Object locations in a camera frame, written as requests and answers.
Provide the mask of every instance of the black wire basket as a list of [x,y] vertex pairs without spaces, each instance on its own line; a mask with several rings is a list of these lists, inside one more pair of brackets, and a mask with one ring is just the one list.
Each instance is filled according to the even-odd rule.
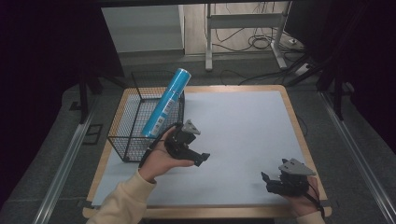
[[[122,161],[141,161],[147,148],[155,140],[143,136],[141,132],[173,75],[174,73],[168,71],[132,73],[133,86],[124,91],[107,137]],[[160,133],[176,122],[183,122],[184,100],[182,92]]]

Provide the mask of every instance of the blue spray can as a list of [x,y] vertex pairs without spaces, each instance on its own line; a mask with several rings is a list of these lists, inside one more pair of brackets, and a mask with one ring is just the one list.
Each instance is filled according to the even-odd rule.
[[152,138],[158,136],[168,114],[171,112],[173,105],[177,102],[178,97],[189,82],[190,77],[191,74],[188,71],[182,68],[177,69],[171,82],[163,93],[160,102],[155,106],[154,111],[143,128],[142,134],[144,136]]

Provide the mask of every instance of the hand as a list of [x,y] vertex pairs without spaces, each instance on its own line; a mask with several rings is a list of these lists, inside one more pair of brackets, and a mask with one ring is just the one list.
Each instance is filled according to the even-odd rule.
[[173,159],[166,151],[164,140],[170,133],[174,132],[175,129],[176,127],[173,127],[163,135],[161,141],[152,149],[152,152],[149,154],[142,168],[139,169],[139,174],[150,183],[155,183],[155,177],[165,174],[174,167],[188,167],[194,165],[194,161]]
[[[319,200],[319,191],[318,191],[318,181],[313,176],[307,177],[308,183],[312,186],[309,187],[308,194],[311,195],[315,200]],[[317,212],[317,207],[309,201],[305,196],[299,197],[290,197],[282,195],[285,199],[290,202],[292,213],[296,217],[302,217],[314,212]]]

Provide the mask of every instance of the beige sleeve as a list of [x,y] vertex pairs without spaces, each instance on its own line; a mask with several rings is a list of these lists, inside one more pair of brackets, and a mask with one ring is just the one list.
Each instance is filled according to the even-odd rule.
[[138,223],[146,212],[147,199],[155,186],[136,172],[130,179],[117,185],[87,224]]
[[299,224],[325,224],[319,211],[303,217],[297,217],[297,222]]

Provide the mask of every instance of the gray floor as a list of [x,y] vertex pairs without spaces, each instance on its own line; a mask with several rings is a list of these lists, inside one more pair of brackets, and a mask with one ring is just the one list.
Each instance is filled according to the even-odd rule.
[[[205,71],[203,56],[147,57],[151,60],[121,58],[125,74],[128,75],[131,71],[135,73],[163,70],[173,72],[183,67],[192,73],[189,85],[236,85],[244,80],[243,77],[254,77],[278,71],[271,52],[251,55],[216,55],[214,70],[211,73]],[[282,80],[282,77],[261,78],[245,84],[280,84]],[[337,132],[322,99],[315,90],[316,80],[317,77],[311,77],[295,87],[288,88],[288,94],[295,113],[300,118],[305,140],[330,199],[332,215],[326,218],[326,222],[387,223]],[[120,87],[105,79],[101,81],[105,88],[104,92],[98,96],[97,110],[92,118],[92,124],[102,124],[102,133],[96,145],[82,145],[79,149],[49,223],[84,223],[86,221],[81,213],[82,205],[89,192],[112,117],[122,94]],[[73,102],[78,102],[78,97],[77,87],[64,93],[63,107],[58,118],[34,162],[3,206],[0,223],[32,223],[34,220],[78,126],[79,111],[69,110]],[[395,155],[356,111],[353,104],[349,102],[348,96],[343,98],[343,113],[345,123],[364,157],[389,197],[396,202]],[[93,140],[92,136],[84,138],[84,142],[87,143]],[[263,220],[239,221],[240,223],[253,223],[253,221],[263,223]],[[295,220],[280,218],[276,219],[275,223],[295,223]]]

